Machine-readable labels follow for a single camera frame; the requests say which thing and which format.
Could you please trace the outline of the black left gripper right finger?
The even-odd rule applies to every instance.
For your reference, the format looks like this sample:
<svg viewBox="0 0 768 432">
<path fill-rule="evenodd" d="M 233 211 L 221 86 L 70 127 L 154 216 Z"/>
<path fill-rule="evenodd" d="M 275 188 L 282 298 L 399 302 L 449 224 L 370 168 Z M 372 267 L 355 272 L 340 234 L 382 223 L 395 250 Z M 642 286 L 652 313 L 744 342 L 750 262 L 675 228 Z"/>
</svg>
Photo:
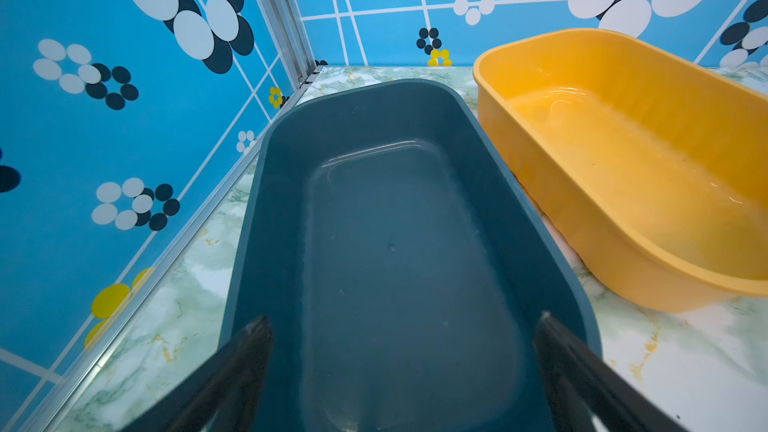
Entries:
<svg viewBox="0 0 768 432">
<path fill-rule="evenodd" d="M 682 431 L 684 428 L 614 373 L 585 343 L 544 312 L 533 339 L 555 429 Z"/>
</svg>

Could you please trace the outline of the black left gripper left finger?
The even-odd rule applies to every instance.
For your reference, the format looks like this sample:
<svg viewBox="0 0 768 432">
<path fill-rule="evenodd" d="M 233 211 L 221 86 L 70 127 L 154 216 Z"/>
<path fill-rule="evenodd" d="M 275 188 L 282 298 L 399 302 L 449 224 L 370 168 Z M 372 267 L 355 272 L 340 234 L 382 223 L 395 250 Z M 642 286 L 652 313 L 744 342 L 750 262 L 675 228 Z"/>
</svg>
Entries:
<svg viewBox="0 0 768 432">
<path fill-rule="evenodd" d="M 265 388 L 273 344 L 267 317 L 235 334 L 126 431 L 248 431 Z"/>
</svg>

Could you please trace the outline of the dark teal plastic bin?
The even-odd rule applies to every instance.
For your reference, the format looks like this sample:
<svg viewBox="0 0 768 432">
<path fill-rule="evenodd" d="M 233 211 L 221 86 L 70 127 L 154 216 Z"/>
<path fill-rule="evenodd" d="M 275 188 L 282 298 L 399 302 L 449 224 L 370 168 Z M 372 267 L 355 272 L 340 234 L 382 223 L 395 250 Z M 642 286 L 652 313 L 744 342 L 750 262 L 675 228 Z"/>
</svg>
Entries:
<svg viewBox="0 0 768 432">
<path fill-rule="evenodd" d="M 270 322 L 255 430 L 550 431 L 543 312 L 600 350 L 574 271 L 452 88 L 362 87 L 267 131 L 222 328 Z"/>
</svg>

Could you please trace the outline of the yellow plastic bin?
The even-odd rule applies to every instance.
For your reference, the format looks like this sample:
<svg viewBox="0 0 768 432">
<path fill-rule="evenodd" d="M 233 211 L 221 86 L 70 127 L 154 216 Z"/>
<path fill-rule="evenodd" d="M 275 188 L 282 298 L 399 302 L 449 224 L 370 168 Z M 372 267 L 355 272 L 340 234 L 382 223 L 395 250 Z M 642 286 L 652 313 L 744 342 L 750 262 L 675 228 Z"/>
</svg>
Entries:
<svg viewBox="0 0 768 432">
<path fill-rule="evenodd" d="M 638 39 L 568 29 L 478 57 L 478 119 L 591 273 L 679 313 L 767 294 L 767 98 Z"/>
</svg>

